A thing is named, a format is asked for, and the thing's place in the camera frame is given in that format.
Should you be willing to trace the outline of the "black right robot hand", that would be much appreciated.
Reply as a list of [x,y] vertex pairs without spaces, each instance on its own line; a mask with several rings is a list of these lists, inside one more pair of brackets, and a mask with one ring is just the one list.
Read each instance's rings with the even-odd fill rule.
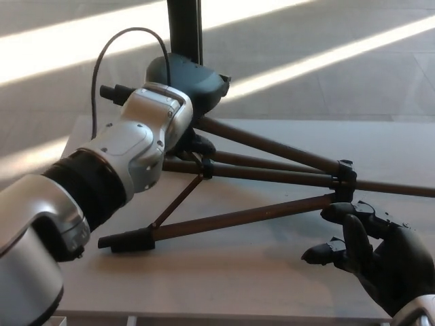
[[353,274],[390,316],[412,300],[434,294],[434,260],[408,225],[362,201],[333,203],[320,215],[341,225],[343,238],[333,237],[307,249],[303,261],[333,264]]

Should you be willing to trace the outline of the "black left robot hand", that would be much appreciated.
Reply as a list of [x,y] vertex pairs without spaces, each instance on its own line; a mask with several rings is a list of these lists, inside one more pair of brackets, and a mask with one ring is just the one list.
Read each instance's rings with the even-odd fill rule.
[[214,144],[194,131],[198,121],[214,109],[228,93],[231,78],[179,54],[169,55],[171,86],[186,94],[193,106],[193,118],[176,146],[168,155],[187,160],[191,153],[208,156],[216,152]]

